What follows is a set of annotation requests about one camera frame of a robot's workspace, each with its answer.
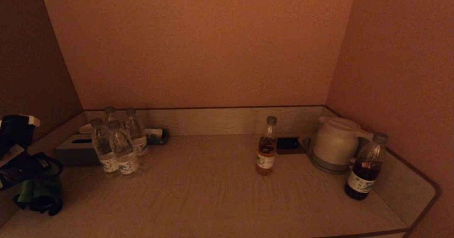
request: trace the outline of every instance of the kettle lid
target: kettle lid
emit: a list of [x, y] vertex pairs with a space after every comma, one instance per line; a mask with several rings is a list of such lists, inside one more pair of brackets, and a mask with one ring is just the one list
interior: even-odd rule
[[346, 132], [354, 132], [361, 129], [360, 125], [345, 118], [327, 118], [325, 119], [325, 123], [332, 128]]

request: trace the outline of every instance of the white kettle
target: white kettle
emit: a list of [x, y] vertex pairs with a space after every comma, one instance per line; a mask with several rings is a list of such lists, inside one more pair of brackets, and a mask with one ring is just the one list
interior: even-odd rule
[[309, 158], [320, 170], [332, 174], [343, 174], [358, 148], [358, 138], [369, 141], [373, 134], [344, 118], [320, 117], [321, 125], [313, 143]]

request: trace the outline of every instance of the wall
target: wall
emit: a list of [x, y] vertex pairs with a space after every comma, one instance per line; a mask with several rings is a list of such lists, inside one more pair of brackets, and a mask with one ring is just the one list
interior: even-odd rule
[[442, 189], [412, 237], [454, 237], [454, 0], [354, 0], [327, 105]]
[[353, 0], [44, 0], [84, 109], [324, 104]]
[[[43, 0], [0, 0], [0, 28], [0, 118], [34, 115], [42, 137], [82, 111]], [[0, 227], [18, 209], [16, 191], [0, 192]]]

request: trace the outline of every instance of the countertop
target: countertop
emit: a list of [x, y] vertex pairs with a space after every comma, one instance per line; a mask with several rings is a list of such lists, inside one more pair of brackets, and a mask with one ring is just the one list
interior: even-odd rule
[[350, 199], [348, 174], [321, 172], [306, 154], [277, 155], [273, 173], [259, 175], [256, 148], [252, 134], [174, 136], [150, 146], [137, 179], [66, 167], [62, 211], [20, 210], [0, 235], [329, 237], [407, 228], [373, 190], [364, 201]]

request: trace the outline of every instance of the bottle cap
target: bottle cap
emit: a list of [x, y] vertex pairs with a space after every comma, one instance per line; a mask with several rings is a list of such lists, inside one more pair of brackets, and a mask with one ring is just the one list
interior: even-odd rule
[[93, 118], [90, 120], [91, 127], [97, 128], [104, 124], [103, 120], [100, 118]]
[[116, 129], [120, 128], [120, 121], [119, 120], [112, 120], [109, 122], [109, 128]]
[[276, 123], [277, 123], [277, 117], [275, 117], [275, 116], [269, 116], [269, 117], [267, 117], [267, 118], [266, 118], [266, 123], [267, 123], [268, 125], [276, 125]]
[[112, 113], [115, 113], [115, 108], [112, 107], [112, 106], [107, 106], [104, 108], [104, 111], [107, 113], [107, 114], [112, 114]]
[[384, 133], [374, 133], [372, 140], [378, 144], [385, 144], [388, 141], [388, 135]]
[[136, 115], [136, 109], [133, 108], [133, 107], [128, 107], [128, 108], [126, 109], [126, 114], [127, 114], [128, 116]]

